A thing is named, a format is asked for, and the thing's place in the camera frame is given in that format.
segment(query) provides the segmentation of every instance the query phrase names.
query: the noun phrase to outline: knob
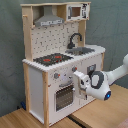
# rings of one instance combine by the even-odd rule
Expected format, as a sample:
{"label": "knob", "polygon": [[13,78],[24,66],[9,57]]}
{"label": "knob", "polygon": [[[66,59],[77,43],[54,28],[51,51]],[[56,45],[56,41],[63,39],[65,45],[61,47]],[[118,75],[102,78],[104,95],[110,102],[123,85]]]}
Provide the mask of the knob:
{"label": "knob", "polygon": [[72,78],[72,76],[69,76],[69,78],[71,79],[71,78]]}
{"label": "knob", "polygon": [[77,67],[73,67],[72,71],[75,72],[77,70]]}
{"label": "knob", "polygon": [[58,73],[55,73],[55,74],[54,74],[54,78],[55,78],[55,79],[58,79],[59,76],[60,76],[60,74],[58,74]]}

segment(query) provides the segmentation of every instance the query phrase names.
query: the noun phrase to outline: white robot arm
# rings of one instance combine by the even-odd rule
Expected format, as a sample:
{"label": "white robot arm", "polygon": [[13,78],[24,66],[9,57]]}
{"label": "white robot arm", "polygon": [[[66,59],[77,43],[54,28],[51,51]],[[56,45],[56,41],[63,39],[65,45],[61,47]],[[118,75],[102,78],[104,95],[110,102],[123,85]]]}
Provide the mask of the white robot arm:
{"label": "white robot arm", "polygon": [[107,100],[111,96],[111,85],[115,80],[128,74],[128,54],[124,57],[123,65],[110,71],[94,71],[91,78],[81,72],[73,73],[73,83],[77,97],[85,99],[90,95],[96,99]]}

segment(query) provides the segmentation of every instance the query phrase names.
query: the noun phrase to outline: black burner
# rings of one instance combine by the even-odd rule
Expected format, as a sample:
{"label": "black burner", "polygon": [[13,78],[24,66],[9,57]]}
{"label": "black burner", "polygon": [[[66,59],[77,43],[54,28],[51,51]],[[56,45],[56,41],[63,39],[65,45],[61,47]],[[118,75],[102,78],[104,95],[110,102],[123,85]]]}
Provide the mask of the black burner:
{"label": "black burner", "polygon": [[36,58],[33,61],[48,67],[50,65],[60,63],[60,62],[63,62],[69,59],[73,59],[73,57],[66,56],[60,53],[54,53],[54,54],[47,55],[44,57]]}

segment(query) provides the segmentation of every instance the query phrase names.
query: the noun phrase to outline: oven door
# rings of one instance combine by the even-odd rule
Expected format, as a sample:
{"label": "oven door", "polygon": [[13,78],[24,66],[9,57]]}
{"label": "oven door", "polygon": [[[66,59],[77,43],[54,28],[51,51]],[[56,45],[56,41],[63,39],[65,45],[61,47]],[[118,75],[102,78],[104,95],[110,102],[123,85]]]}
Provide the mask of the oven door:
{"label": "oven door", "polygon": [[48,90],[50,125],[79,109],[79,98],[75,96],[72,84],[59,87],[57,83],[54,83]]}

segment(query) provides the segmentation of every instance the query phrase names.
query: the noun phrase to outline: wooden table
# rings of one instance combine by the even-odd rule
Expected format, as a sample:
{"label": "wooden table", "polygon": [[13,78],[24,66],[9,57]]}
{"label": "wooden table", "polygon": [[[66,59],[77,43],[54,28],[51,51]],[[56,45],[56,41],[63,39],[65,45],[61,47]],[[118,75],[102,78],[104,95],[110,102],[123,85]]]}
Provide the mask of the wooden table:
{"label": "wooden table", "polygon": [[[0,128],[44,128],[31,114],[23,109],[14,111],[0,118]],[[80,128],[69,118],[64,118],[50,128]]]}
{"label": "wooden table", "polygon": [[71,117],[87,128],[116,128],[128,118],[128,89],[113,85],[107,101],[95,100]]}

